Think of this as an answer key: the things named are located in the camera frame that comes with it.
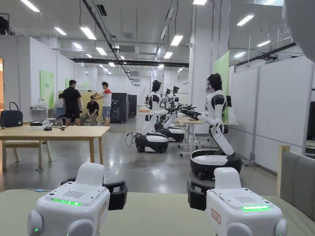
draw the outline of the black t-shirt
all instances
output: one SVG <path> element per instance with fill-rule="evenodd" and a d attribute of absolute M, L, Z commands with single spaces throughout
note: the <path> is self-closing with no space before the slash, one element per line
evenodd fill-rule
<path fill-rule="evenodd" d="M 79 109 L 78 98 L 81 94 L 75 88 L 69 87 L 63 91 L 63 98 L 65 99 L 66 109 Z"/>
<path fill-rule="evenodd" d="M 100 106 L 97 102 L 93 102 L 93 104 L 89 102 L 86 108 L 89 110 L 90 115 L 92 115 L 95 110 L 97 110 L 96 114 L 98 115 L 98 110 L 100 109 Z"/>

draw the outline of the bag handle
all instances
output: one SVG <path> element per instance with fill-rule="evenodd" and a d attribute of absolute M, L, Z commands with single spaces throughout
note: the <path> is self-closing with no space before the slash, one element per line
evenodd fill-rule
<path fill-rule="evenodd" d="M 17 108 L 18 111 L 19 111 L 19 107 L 17 106 L 17 104 L 16 104 L 15 102 L 10 102 L 10 104 L 9 104 L 10 111 L 12 111 L 12 110 L 11 110 L 11 103 L 15 104 L 15 105 L 16 105 L 16 108 Z"/>

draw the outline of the printed label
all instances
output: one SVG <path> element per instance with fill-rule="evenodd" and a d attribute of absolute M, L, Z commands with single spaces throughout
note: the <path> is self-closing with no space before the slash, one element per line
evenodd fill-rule
<path fill-rule="evenodd" d="M 221 224 L 221 216 L 212 208 L 211 208 L 211 215 L 219 224 Z"/>
<path fill-rule="evenodd" d="M 99 217 L 98 217 L 98 218 L 101 217 L 101 215 L 103 214 L 103 212 L 105 211 L 105 209 L 106 209 L 106 202 L 104 203 L 104 205 L 103 205 L 102 208 L 100 209 L 100 211 L 99 211 Z"/>

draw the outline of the green led light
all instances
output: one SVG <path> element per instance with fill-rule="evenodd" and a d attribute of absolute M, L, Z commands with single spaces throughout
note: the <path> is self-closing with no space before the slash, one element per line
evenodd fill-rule
<path fill-rule="evenodd" d="M 78 203 L 78 202 L 70 202 L 70 201 L 60 200 L 60 199 L 56 199 L 56 198 L 51 198 L 50 200 L 51 201 L 55 201 L 55 202 L 66 203 L 66 204 L 69 204 L 69 205 L 81 206 L 81 203 Z"/>
<path fill-rule="evenodd" d="M 267 209 L 269 208 L 269 206 L 245 206 L 245 207 L 242 207 L 242 210 L 260 210 L 260 209 Z"/>

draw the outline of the jeans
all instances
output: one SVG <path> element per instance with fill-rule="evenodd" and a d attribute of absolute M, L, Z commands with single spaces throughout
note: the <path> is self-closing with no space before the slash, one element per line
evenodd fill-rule
<path fill-rule="evenodd" d="M 94 126 L 96 123 L 96 119 L 97 119 L 97 114 L 94 114 L 91 117 L 91 126 Z M 84 116 L 81 117 L 81 125 L 83 124 L 83 122 L 85 122 L 87 119 L 89 118 L 88 114 L 85 114 Z"/>

